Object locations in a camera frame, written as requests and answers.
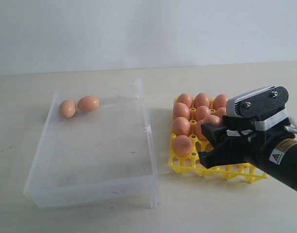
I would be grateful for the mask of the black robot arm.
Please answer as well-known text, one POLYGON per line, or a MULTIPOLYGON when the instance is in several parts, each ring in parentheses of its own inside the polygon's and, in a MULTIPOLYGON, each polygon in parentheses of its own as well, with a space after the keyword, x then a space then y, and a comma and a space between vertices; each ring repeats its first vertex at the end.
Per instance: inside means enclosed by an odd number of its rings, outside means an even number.
POLYGON ((297 122, 286 118, 266 131, 258 131, 256 118, 223 117, 223 126, 208 123, 202 134, 210 152, 199 152, 205 168, 250 163, 297 191, 297 122))

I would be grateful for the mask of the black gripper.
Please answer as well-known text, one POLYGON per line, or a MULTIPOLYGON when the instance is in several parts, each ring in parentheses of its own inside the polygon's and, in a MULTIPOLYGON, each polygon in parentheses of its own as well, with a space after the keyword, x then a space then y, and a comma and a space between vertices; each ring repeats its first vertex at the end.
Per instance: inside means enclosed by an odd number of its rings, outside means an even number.
POLYGON ((202 135, 215 147, 209 152, 199 152, 200 164, 205 168, 242 164, 262 165, 273 150, 285 139, 293 140, 297 122, 288 117, 267 131, 254 129, 254 120, 240 120, 223 116, 224 126, 207 123, 201 125, 202 135))

